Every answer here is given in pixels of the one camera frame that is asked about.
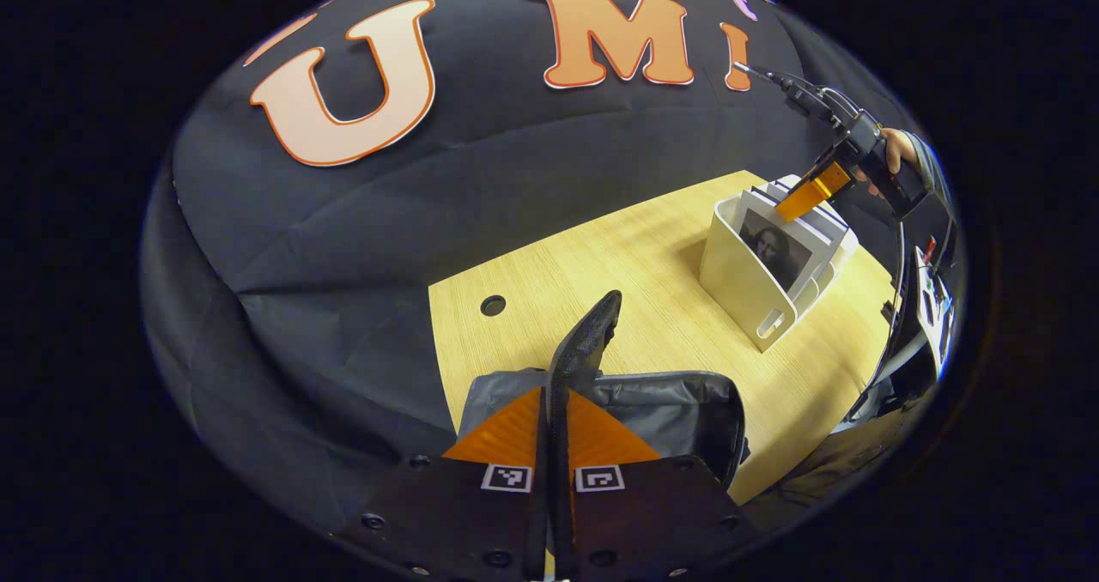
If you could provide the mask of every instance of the human hand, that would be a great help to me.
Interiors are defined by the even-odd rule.
[[[908,164],[919,167],[920,163],[915,156],[915,148],[912,147],[912,141],[908,139],[908,136],[904,136],[901,132],[897,132],[896,128],[889,127],[882,127],[881,134],[886,136],[886,165],[889,167],[889,171],[895,175],[900,171],[901,157],[903,157]],[[857,167],[857,165],[855,167],[855,179],[864,180],[864,182],[865,180],[869,180],[863,171],[863,168]],[[885,195],[881,194],[881,191],[879,191],[874,183],[870,183],[869,191],[872,195],[885,199]]]

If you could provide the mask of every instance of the black bag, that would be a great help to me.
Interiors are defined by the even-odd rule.
[[[620,305],[621,293],[608,293],[580,321],[590,323],[595,316],[595,321],[604,321],[606,327],[585,328],[578,324],[563,340],[562,347],[571,344],[588,348],[586,359],[593,370],[592,379],[579,379],[569,383],[570,388],[608,411],[662,457],[698,456],[728,489],[737,466],[748,456],[744,406],[736,385],[713,371],[624,376],[604,376],[598,371],[602,351],[613,336]],[[577,333],[585,339],[573,339]],[[526,391],[548,385],[548,371],[539,368],[478,376],[469,387],[458,440]]]

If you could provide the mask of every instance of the black fabric backdrop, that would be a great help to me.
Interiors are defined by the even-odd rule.
[[[921,132],[857,59],[764,0],[750,0],[757,22],[732,0],[677,0],[691,85],[610,74],[565,92],[542,81],[555,53],[544,0],[436,0],[422,19],[436,80],[423,122],[357,163],[297,163],[252,90],[319,45],[333,115],[369,112],[384,85],[368,46],[344,34],[404,1],[334,0],[251,65],[234,59],[167,153],[143,240],[148,335],[181,413],[248,485],[329,530],[389,465],[454,443],[428,284],[741,168],[798,175],[826,147],[826,125],[777,87],[724,86],[719,22],[748,33],[753,65],[834,85]],[[624,14],[636,1],[613,0]],[[861,187],[842,211],[892,269],[885,203]]]
[[[210,456],[155,376],[135,292],[142,221],[173,127],[229,57],[322,1],[7,0],[18,47],[7,74],[19,141],[2,172],[14,276],[3,312],[5,427],[14,422],[5,477],[15,490],[0,578],[384,579]],[[1094,370],[1072,363],[1079,301],[1058,255],[1078,254],[1072,230],[1090,195],[1095,138],[1074,115],[1094,80],[1091,0],[779,1],[887,69],[884,80],[933,130],[978,238],[980,283],[931,425],[736,575],[1087,578],[1080,503],[1092,486],[1078,410]],[[186,248],[177,237],[165,249],[173,243]],[[178,273],[190,301],[226,292]],[[240,300],[234,307],[224,324],[243,323]],[[200,316],[174,318],[196,335]]]

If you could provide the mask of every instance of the wooden table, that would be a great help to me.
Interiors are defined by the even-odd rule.
[[[745,503],[831,433],[870,379],[888,325],[890,276],[859,248],[820,303],[766,354],[698,273],[714,202],[764,180],[721,176],[531,243],[429,288],[443,387],[458,426],[473,379],[548,368],[557,344],[612,289],[623,293],[608,374],[707,370],[736,383],[752,455],[730,489]],[[501,295],[497,316],[480,313]]]

